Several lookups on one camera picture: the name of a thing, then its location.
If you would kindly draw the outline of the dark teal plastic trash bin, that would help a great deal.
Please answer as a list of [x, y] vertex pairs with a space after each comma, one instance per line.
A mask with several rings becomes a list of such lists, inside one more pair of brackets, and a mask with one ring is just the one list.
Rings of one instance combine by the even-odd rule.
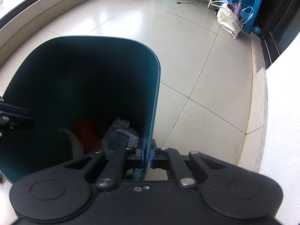
[[103, 139], [117, 119], [130, 122], [146, 145], [154, 131], [161, 67], [146, 45], [124, 38], [57, 37], [34, 49], [4, 91], [32, 122], [1, 138], [1, 173], [11, 183], [73, 158], [61, 127], [75, 135], [87, 121]]

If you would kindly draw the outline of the red trash in bin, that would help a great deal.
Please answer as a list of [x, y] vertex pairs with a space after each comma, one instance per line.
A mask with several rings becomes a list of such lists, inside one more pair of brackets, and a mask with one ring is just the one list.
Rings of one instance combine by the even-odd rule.
[[80, 141], [84, 153], [102, 150], [102, 141], [97, 137], [87, 121], [80, 121], [76, 126], [75, 136]]

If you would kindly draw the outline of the crumpled printed snack wrapper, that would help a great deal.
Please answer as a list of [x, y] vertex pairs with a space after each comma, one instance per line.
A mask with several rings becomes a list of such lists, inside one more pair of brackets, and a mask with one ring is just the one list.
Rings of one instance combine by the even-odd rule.
[[138, 144], [138, 133], [130, 127], [130, 122], [117, 118], [102, 139], [102, 147], [107, 155], [120, 148], [134, 148]]

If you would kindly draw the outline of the white green foam net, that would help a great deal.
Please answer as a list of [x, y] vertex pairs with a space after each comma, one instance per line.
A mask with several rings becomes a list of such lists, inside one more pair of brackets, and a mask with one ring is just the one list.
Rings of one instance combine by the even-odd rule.
[[73, 159], [78, 158], [82, 155], [84, 155], [84, 148], [82, 144], [80, 143], [79, 139], [68, 129], [61, 127], [59, 129], [61, 133], [65, 133], [69, 137], [69, 141], [72, 144], [72, 156]]

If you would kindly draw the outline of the small blue ball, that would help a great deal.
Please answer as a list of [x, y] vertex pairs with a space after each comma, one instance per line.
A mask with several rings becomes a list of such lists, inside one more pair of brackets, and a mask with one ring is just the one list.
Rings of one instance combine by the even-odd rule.
[[261, 35], [261, 29], [257, 26], [253, 27], [253, 33], [256, 35]]

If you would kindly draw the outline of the white canvas tote bag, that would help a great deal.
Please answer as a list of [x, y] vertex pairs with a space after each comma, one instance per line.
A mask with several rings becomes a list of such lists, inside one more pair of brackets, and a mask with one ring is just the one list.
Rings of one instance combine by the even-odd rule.
[[[243, 26], [250, 21], [254, 15], [254, 9], [247, 6], [242, 9], [242, 1], [238, 3], [230, 3], [226, 0], [213, 1], [211, 5], [218, 8], [217, 22], [220, 27], [227, 31], [234, 39], [237, 39]], [[246, 20], [243, 20], [241, 14], [250, 9], [250, 13], [246, 14]]]

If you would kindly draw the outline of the dark sliding door frame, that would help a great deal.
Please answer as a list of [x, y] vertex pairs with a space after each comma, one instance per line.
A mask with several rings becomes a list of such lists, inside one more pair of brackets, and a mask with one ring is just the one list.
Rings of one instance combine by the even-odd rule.
[[262, 0], [256, 22], [267, 69], [299, 33], [299, 0]]

